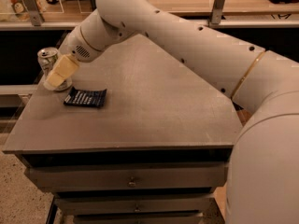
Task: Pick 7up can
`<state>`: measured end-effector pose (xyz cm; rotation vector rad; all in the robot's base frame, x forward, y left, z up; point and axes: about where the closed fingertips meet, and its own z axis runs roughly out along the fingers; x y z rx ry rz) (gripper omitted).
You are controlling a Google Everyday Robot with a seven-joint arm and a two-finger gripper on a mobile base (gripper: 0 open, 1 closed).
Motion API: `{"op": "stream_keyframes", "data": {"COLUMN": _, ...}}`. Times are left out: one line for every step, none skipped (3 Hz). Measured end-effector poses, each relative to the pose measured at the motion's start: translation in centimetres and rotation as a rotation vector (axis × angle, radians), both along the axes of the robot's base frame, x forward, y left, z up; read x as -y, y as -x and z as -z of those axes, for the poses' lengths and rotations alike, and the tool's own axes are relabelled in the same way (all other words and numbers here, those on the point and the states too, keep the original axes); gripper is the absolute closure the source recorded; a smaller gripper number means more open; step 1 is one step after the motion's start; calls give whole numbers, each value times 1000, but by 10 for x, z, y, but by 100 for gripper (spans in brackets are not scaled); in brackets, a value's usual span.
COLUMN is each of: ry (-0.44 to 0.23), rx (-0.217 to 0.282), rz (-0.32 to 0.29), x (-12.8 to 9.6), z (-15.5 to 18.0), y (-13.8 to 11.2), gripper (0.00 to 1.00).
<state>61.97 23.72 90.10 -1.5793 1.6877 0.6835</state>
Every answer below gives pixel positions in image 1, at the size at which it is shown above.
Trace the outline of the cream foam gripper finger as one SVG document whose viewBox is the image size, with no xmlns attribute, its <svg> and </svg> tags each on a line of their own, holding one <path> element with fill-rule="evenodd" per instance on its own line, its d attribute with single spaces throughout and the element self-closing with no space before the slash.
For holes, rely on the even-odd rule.
<svg viewBox="0 0 299 224">
<path fill-rule="evenodd" d="M 64 91 L 68 89 L 72 84 L 71 77 L 78 68 L 78 61 L 73 55 L 61 55 L 46 77 L 44 82 L 45 88 L 50 91 Z"/>
</svg>

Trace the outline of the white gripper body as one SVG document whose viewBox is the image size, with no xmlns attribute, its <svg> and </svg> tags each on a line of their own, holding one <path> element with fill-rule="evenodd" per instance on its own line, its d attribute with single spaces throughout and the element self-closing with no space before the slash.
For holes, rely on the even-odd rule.
<svg viewBox="0 0 299 224">
<path fill-rule="evenodd" d="M 79 26 L 65 37 L 59 51 L 62 54 L 71 54 L 83 63 L 92 62 L 102 54 L 86 42 Z"/>
</svg>

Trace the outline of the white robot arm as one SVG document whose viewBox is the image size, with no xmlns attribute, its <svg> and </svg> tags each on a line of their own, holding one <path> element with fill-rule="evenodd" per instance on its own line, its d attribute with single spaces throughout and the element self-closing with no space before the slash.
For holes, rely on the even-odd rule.
<svg viewBox="0 0 299 224">
<path fill-rule="evenodd" d="M 49 90 L 109 46 L 141 34 L 250 112 L 229 161 L 226 224 L 298 224 L 299 68 L 273 51 L 146 0 L 95 0 L 45 80 Z"/>
</svg>

